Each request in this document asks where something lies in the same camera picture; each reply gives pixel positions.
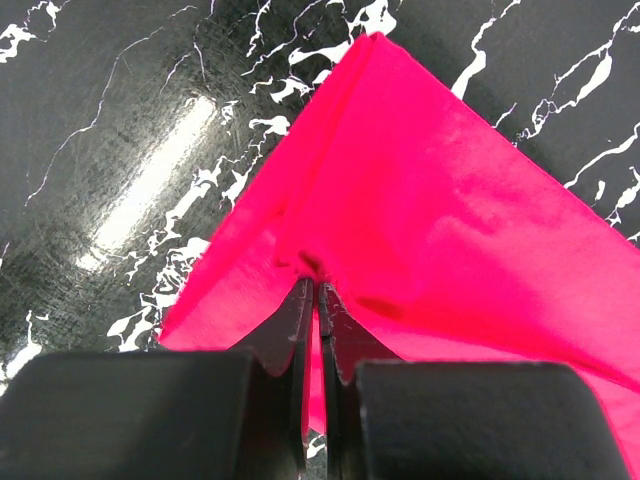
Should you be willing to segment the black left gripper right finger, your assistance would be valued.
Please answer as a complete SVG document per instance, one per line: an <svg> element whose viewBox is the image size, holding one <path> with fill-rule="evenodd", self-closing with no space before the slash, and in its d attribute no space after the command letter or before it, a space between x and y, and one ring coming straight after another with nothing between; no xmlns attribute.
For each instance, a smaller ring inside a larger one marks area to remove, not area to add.
<svg viewBox="0 0 640 480"><path fill-rule="evenodd" d="M366 451L356 367L395 354L347 310L335 287L319 286L318 313L326 407L327 477L365 479Z"/></svg>

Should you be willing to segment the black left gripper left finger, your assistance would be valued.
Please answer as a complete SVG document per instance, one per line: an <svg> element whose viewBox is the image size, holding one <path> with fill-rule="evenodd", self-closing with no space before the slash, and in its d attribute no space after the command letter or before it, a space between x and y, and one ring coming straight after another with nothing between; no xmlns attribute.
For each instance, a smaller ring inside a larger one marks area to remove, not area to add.
<svg viewBox="0 0 640 480"><path fill-rule="evenodd" d="M237 479L297 479L306 470L313 281L236 343L253 354Z"/></svg>

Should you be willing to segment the magenta t shirt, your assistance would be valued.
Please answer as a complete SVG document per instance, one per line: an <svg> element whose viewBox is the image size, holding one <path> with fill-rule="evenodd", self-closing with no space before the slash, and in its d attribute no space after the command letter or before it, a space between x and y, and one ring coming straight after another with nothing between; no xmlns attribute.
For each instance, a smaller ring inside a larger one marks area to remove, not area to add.
<svg viewBox="0 0 640 480"><path fill-rule="evenodd" d="M230 347L301 277L406 360L571 365L638 474L638 250L382 34L316 90L159 341Z"/></svg>

